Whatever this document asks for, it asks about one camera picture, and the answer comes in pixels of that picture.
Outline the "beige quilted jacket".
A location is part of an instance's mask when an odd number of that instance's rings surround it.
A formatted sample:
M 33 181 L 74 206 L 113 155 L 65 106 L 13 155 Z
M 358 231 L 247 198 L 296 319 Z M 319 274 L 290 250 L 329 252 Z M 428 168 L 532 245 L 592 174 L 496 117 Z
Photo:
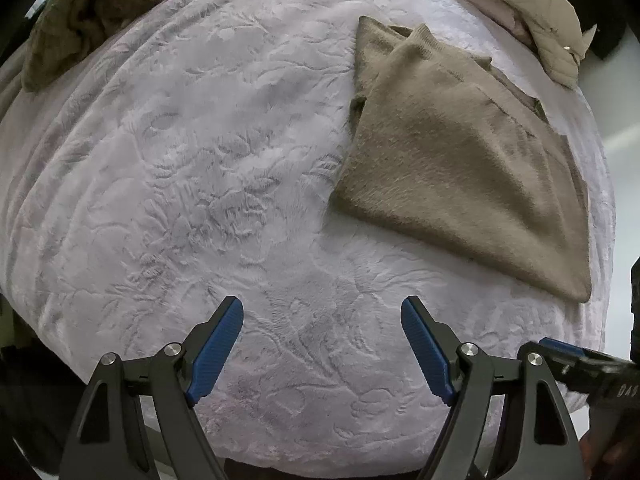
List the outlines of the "beige quilted jacket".
M 582 30 L 568 0 L 502 0 L 526 23 L 540 62 L 549 77 L 562 86 L 578 86 L 579 67 L 597 29 Z

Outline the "taupe knit sweater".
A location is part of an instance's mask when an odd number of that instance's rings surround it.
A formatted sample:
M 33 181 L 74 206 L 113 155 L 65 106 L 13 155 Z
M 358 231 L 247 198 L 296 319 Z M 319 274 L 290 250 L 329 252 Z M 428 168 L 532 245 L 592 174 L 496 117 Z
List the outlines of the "taupe knit sweater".
M 360 18 L 345 214 L 560 298 L 592 292 L 588 191 L 567 138 L 487 56 Z

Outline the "dark olive knit garment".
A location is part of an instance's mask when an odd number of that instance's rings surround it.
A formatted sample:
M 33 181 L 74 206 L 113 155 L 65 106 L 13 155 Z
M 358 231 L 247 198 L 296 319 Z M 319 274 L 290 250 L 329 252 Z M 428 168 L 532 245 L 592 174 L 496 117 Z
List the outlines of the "dark olive knit garment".
M 23 88 L 46 88 L 161 1 L 48 0 L 27 41 Z

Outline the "lavender embossed bed blanket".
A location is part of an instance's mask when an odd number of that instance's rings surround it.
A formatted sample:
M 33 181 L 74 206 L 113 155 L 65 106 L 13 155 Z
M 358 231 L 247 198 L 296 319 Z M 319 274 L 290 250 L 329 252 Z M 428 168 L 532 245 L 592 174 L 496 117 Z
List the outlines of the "lavender embossed bed blanket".
M 593 293 L 571 304 L 329 211 L 358 20 L 426 25 L 539 99 L 589 190 Z M 223 458 L 316 478 L 420 468 L 446 417 L 400 326 L 419 296 L 490 353 L 601 349 L 613 187 L 584 96 L 461 0 L 164 0 L 38 93 L 1 69 L 1 289 L 79 377 L 148 356 L 234 295 L 198 404 Z

